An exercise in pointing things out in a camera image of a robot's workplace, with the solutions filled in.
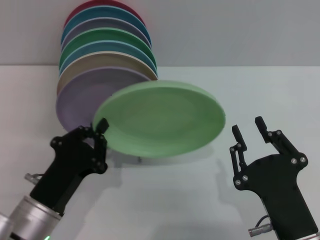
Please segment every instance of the green plate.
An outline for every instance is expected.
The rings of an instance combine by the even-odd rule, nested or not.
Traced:
[[[124,30],[120,30],[112,27],[100,27],[100,28],[94,28],[92,30],[84,31],[83,33],[74,37],[65,46],[60,56],[59,69],[61,68],[61,65],[65,61],[65,59],[74,50],[78,49],[79,47],[85,44],[89,44],[89,43],[92,43],[95,41],[101,41],[101,40],[114,40],[114,41],[120,41],[127,44],[131,44],[136,48],[140,49],[142,52],[144,52],[152,60],[155,67],[157,67],[156,60],[153,53],[151,52],[151,49],[140,38],[131,34],[128,31],[124,31]]]
[[[113,94],[97,110],[94,128],[106,118],[108,147],[146,157],[172,157],[215,139],[224,110],[205,90],[177,81],[137,83]]]

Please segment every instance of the blue plate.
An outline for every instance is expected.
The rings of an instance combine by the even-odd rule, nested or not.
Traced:
[[[148,41],[146,36],[136,26],[132,25],[131,23],[127,21],[123,21],[119,18],[97,17],[97,18],[92,18],[82,23],[79,23],[77,26],[72,28],[72,30],[65,36],[61,44],[61,51],[73,38],[75,38],[79,34],[87,30],[96,29],[96,28],[115,28],[115,29],[127,31],[133,35],[136,35],[138,38],[144,41],[144,43],[147,44],[151,49],[150,42]]]
[[[101,51],[120,52],[136,57],[137,59],[140,59],[141,61],[146,63],[158,76],[155,64],[143,51],[131,44],[115,40],[94,41],[77,48],[72,53],[70,53],[70,55],[62,63],[59,71],[59,76],[66,69],[66,67],[69,66],[74,60],[84,55]]]
[[[152,45],[150,35],[146,26],[135,15],[122,8],[107,5],[87,8],[76,14],[73,18],[71,18],[67,25],[64,27],[61,38],[61,44],[64,41],[66,35],[78,24],[89,19],[103,17],[121,19],[133,24],[146,36],[150,45]]]

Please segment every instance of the plate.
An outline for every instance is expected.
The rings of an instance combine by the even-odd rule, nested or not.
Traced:
[[[95,28],[89,31],[85,31],[78,36],[76,36],[74,39],[72,39],[64,48],[64,50],[61,53],[60,61],[59,61],[59,69],[61,68],[62,63],[65,61],[65,59],[76,49],[79,47],[89,44],[91,42],[96,41],[103,41],[103,40],[114,40],[114,41],[120,41],[127,44],[131,44],[135,46],[136,48],[143,51],[154,63],[156,64],[156,59],[151,51],[151,49],[146,45],[140,38],[137,36],[123,30],[119,30],[116,28],[110,28],[110,27],[102,27],[102,28]]]
[[[93,127],[106,118],[108,147],[118,152],[163,158],[191,152],[214,140],[226,117],[205,90],[177,81],[150,81],[123,88],[97,110]]]
[[[71,29],[73,29],[78,24],[89,19],[103,18],[103,17],[121,19],[128,23],[131,23],[132,25],[136,26],[146,36],[149,43],[151,44],[151,39],[146,26],[132,13],[115,6],[95,6],[79,12],[72,19],[70,19],[70,21],[64,27],[61,43],[64,41],[66,35],[71,31]]]
[[[79,23],[77,26],[75,26],[64,38],[62,44],[61,44],[61,50],[65,48],[65,46],[77,35],[96,28],[115,28],[127,31],[133,35],[136,35],[138,38],[140,38],[145,44],[148,45],[149,48],[151,48],[150,42],[146,38],[146,36],[134,25],[127,21],[123,21],[118,18],[113,17],[97,17],[93,18],[87,21],[84,21],[82,23]]]
[[[126,53],[116,51],[100,51],[84,55],[73,61],[60,75],[57,85],[57,94],[75,76],[90,69],[117,66],[137,71],[150,80],[157,80],[157,75],[143,61]]]
[[[142,20],[142,18],[139,16],[139,14],[133,10],[131,7],[118,2],[118,1],[114,1],[114,0],[92,0],[92,1],[87,1],[79,6],[77,6],[67,17],[67,19],[65,20],[64,26],[67,25],[67,23],[69,22],[70,19],[73,18],[74,15],[78,14],[79,12],[87,9],[87,8],[91,8],[91,7],[96,7],[96,6],[101,6],[101,5],[110,5],[110,6],[114,6],[114,7],[118,7],[124,10],[127,10],[128,12],[132,13],[133,15],[135,15],[144,25],[144,21]]]
[[[66,69],[68,65],[70,65],[73,61],[77,60],[78,58],[96,52],[103,52],[103,51],[113,51],[119,53],[129,54],[143,62],[145,62],[152,71],[157,74],[157,68],[151,59],[139,48],[132,46],[131,44],[127,44],[122,41],[94,41],[88,44],[85,44],[78,49],[74,50],[62,63],[59,75]]]
[[[101,67],[77,75],[60,92],[56,115],[68,132],[78,126],[90,126],[100,105],[112,94],[132,84],[149,79],[124,67]]]

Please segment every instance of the beige plate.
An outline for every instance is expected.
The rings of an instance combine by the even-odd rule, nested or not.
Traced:
[[[154,71],[140,59],[117,51],[99,51],[84,55],[74,60],[60,75],[57,95],[78,74],[100,67],[123,67],[135,70],[151,80],[158,80]]]

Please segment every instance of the red plate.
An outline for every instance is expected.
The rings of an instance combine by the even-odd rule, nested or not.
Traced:
[[[64,26],[67,25],[67,23],[69,22],[69,20],[76,14],[78,14],[79,12],[81,12],[82,10],[85,10],[87,8],[91,8],[91,7],[95,7],[95,6],[101,6],[101,5],[109,5],[109,6],[114,6],[114,7],[118,7],[121,9],[124,9],[130,13],[132,13],[133,15],[135,15],[144,25],[146,25],[144,23],[144,21],[142,20],[142,18],[139,16],[139,14],[133,10],[131,7],[118,2],[118,1],[114,1],[114,0],[91,0],[91,1],[87,1],[83,4],[81,4],[80,6],[76,7],[68,16],[68,18],[65,20]]]

